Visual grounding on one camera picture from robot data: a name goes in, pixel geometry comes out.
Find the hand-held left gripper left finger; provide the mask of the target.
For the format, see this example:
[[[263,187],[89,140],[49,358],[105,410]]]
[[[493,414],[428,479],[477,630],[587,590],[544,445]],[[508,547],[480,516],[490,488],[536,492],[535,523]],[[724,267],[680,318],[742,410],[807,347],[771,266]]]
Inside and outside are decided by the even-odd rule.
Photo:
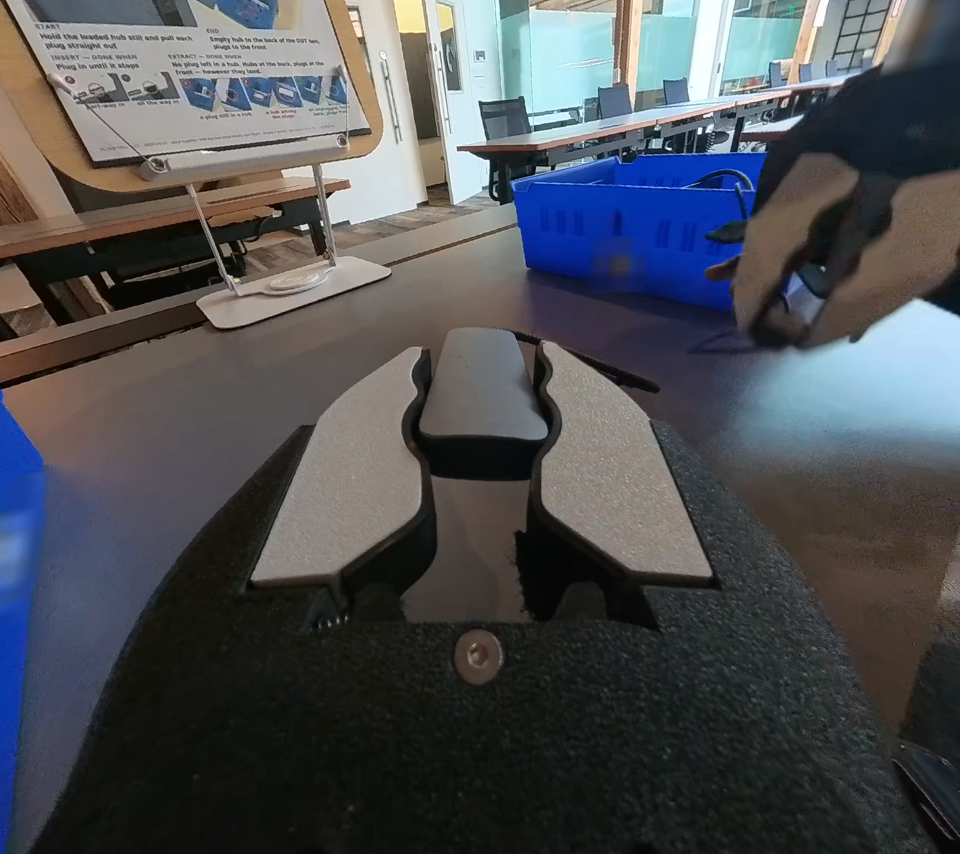
[[[409,347],[320,415],[250,575],[256,588],[404,591],[436,552],[428,464],[415,438],[431,381]]]

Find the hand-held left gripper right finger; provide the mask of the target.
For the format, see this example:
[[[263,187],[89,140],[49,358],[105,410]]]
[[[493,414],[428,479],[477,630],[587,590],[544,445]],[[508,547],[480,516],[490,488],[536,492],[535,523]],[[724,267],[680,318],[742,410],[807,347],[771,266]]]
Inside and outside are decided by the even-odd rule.
[[[650,416],[559,344],[535,352],[548,434],[532,469],[534,516],[629,583],[709,586],[712,565]]]

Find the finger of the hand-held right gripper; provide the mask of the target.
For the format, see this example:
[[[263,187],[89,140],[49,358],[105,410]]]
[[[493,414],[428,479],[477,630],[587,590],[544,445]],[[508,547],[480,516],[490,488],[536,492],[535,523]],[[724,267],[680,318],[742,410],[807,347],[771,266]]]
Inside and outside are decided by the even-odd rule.
[[[750,219],[731,281],[742,335],[757,344],[827,344],[860,332],[860,291],[852,278],[837,285],[811,322],[785,313],[778,296],[824,215],[850,200],[859,180],[833,154],[804,154]]]
[[[813,260],[821,304],[798,337],[801,348],[856,340],[958,271],[956,170],[909,179],[863,174],[830,215]]]

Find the blue plastic bin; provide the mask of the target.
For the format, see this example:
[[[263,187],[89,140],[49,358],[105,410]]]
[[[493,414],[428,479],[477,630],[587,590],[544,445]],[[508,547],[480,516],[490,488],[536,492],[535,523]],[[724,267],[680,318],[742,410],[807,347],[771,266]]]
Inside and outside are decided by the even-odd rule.
[[[28,626],[42,553],[42,455],[1,406],[1,850],[13,824]]]
[[[512,182],[526,266],[728,314],[728,281],[706,271],[742,249],[716,231],[754,210],[765,153],[608,157]]]

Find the long office desk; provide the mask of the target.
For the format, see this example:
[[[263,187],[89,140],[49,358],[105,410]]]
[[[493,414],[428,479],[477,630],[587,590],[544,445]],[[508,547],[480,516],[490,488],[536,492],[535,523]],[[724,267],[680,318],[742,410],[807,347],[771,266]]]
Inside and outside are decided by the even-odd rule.
[[[729,141],[717,148],[719,152],[739,152],[749,143],[767,143],[853,78],[835,75],[573,126],[488,138],[459,145],[457,152],[489,165],[495,199],[509,203],[513,200],[511,184],[525,171],[555,170],[598,155],[648,152],[651,147],[661,147],[666,139],[677,137],[683,140],[683,152],[698,153],[698,137],[717,130],[729,133]]]

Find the dark office desk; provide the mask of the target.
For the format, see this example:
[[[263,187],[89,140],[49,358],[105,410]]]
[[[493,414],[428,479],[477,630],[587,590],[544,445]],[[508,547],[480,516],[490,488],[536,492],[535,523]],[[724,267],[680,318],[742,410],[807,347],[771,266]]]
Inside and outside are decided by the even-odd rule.
[[[214,243],[245,275],[247,245],[305,227],[313,251],[327,237],[316,187],[306,176],[262,177],[198,192]],[[214,283],[218,270],[184,190],[157,200],[2,226],[2,264],[12,263],[57,325]]]

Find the instruction sign on stand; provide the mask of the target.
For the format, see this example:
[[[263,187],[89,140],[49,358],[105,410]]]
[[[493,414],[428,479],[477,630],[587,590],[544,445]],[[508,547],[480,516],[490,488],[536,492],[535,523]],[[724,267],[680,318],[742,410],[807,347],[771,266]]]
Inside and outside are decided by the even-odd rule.
[[[322,173],[383,134],[351,23],[345,0],[2,0],[2,226],[184,190],[219,274],[190,291],[220,330],[385,280],[337,252]],[[277,232],[240,275],[198,192],[274,176],[313,180],[325,252]]]

